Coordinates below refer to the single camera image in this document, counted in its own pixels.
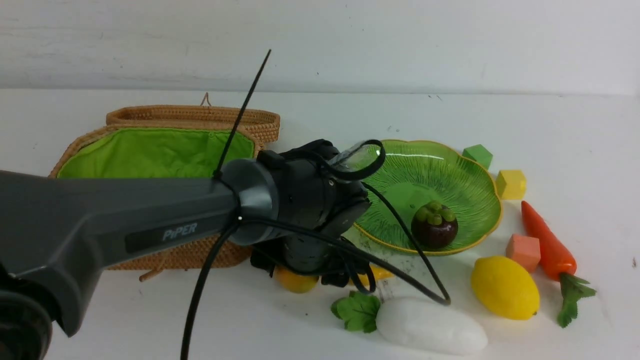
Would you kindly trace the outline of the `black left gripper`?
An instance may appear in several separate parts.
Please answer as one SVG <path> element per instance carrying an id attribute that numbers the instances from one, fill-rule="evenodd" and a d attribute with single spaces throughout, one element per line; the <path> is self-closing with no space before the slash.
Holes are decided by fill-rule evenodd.
<path id="1" fill-rule="evenodd" d="M 295 275 L 318 277 L 324 286 L 373 287 L 373 268 L 368 260 L 310 237 L 287 235 L 256 244 L 250 265 L 271 277 L 277 268 L 282 268 Z"/>

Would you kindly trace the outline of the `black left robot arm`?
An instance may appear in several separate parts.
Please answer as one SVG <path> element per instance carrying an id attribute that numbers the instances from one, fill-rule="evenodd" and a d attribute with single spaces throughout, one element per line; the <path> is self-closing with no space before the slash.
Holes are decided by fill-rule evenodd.
<path id="1" fill-rule="evenodd" d="M 57 322 L 75 335 L 103 271 L 220 235 L 192 296 L 188 355 L 208 269 L 227 242 L 254 267 L 298 275 L 371 274 L 342 234 L 370 207 L 362 180 L 386 158 L 379 140 L 338 153 L 326 140 L 227 162 L 210 178 L 46 178 L 1 172 L 1 358 L 42 360 Z"/>

